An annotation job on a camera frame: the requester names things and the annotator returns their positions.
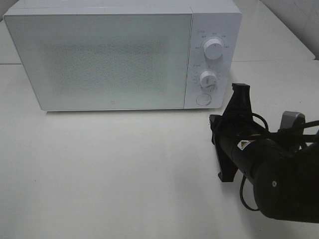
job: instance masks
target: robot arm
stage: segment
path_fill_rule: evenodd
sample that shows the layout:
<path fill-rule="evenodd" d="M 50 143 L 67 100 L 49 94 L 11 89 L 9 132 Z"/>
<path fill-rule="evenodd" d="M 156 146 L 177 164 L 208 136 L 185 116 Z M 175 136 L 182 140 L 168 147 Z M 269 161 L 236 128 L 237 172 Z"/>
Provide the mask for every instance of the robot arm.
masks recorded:
<path fill-rule="evenodd" d="M 319 132 L 303 135 L 304 128 L 319 121 L 305 123 L 303 114 L 285 112 L 281 129 L 271 133 L 267 122 L 252 113 L 249 88 L 233 84 L 234 94 L 224 114 L 209 117 L 220 180 L 233 182 L 239 169 L 244 174 L 241 191 L 247 178 L 265 216 L 319 223 Z M 253 116 L 265 127 L 254 122 Z"/>

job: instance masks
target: white tabletop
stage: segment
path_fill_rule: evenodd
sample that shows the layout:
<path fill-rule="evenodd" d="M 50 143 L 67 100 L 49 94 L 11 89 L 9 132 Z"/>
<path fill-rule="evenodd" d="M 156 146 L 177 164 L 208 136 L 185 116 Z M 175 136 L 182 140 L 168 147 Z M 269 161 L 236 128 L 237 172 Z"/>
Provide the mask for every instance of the white tabletop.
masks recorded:
<path fill-rule="evenodd" d="M 302 61 L 315 56 L 260 1 L 235 0 L 243 13 L 233 61 Z M 0 64 L 20 63 L 4 21 L 0 22 Z"/>
<path fill-rule="evenodd" d="M 234 62 L 252 108 L 318 119 L 319 62 Z M 4 239 L 313 239 L 319 225 L 246 210 L 241 173 L 221 183 L 210 142 L 218 110 L 40 110 L 20 65 L 0 66 L 0 236 Z M 251 185 L 245 198 L 253 207 Z"/>

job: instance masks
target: power knob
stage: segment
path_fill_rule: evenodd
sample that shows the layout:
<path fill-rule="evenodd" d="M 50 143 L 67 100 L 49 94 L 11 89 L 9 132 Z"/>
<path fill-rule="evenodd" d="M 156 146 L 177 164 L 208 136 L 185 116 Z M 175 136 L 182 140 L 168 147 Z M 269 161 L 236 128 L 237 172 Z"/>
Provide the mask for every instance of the power knob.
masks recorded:
<path fill-rule="evenodd" d="M 224 42 L 219 38 L 211 38 L 204 43 L 203 48 L 207 59 L 216 60 L 223 54 Z"/>
<path fill-rule="evenodd" d="M 199 83 L 202 88 L 213 88 L 216 86 L 217 76 L 213 71 L 204 71 L 199 75 Z"/>

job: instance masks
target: microwave window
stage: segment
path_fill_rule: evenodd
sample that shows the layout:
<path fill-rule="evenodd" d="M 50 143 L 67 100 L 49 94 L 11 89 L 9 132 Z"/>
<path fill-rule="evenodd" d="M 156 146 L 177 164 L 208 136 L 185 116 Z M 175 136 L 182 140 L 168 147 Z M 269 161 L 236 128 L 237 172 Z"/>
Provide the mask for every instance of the microwave window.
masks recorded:
<path fill-rule="evenodd" d="M 44 110 L 183 108 L 191 14 L 6 21 Z"/>

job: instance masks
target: warning label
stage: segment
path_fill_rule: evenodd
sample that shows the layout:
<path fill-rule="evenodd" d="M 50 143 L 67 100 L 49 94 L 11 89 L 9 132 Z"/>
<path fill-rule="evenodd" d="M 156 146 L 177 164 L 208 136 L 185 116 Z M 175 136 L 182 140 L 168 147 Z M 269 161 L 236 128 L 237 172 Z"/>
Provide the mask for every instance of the warning label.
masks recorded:
<path fill-rule="evenodd" d="M 244 150 L 250 143 L 251 143 L 251 141 L 249 141 L 249 140 L 242 140 L 242 141 L 240 141 L 240 142 L 237 144 L 237 147 L 238 147 L 240 150 Z"/>

